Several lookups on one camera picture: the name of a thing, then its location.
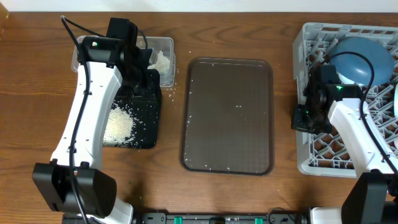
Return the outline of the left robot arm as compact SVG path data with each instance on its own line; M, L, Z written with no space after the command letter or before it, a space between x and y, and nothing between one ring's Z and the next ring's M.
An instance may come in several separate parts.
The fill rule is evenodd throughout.
M105 35L89 31L76 41L78 81L62 138L47 163L36 163L34 184L52 211L68 223L134 223L134 207L117 196L116 181L102 171L106 123L114 100L132 106L143 123L138 146L157 140L162 92L149 68L152 50L139 48L141 31L113 17Z

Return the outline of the dark blue plate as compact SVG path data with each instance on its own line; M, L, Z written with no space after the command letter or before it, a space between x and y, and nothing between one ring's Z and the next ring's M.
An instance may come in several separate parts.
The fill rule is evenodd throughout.
M350 37L340 41L329 52L336 71L358 84L367 85L374 69L373 85L387 83L394 71L391 53L375 40Z

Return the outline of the white rice pile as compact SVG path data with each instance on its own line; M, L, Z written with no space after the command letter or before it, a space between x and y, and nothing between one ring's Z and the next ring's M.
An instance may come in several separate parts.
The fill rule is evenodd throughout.
M119 107L109 113L103 144L105 146L122 146L135 140L135 122L130 115Z

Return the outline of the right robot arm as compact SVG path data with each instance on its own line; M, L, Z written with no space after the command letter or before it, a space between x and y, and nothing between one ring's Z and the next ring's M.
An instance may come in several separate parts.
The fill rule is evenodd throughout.
M336 68L320 65L310 72L292 129L320 134L336 130L358 178L340 207L313 207L308 223L397 223L397 157L384 140L357 85L342 84Z

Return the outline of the white napkin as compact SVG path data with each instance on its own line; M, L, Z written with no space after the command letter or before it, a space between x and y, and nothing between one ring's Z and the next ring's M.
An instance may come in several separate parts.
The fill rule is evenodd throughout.
M169 68L170 59L164 55L163 51L157 54L155 64L148 66L148 69L156 69L159 73L167 73Z

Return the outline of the light blue bowl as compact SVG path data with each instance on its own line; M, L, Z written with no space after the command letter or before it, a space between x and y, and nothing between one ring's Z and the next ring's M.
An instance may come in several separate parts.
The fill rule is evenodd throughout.
M346 85L357 85L357 83L355 81L350 80L349 78L346 78L345 76L343 76L342 74L338 73L339 79L341 81L342 84L346 84Z

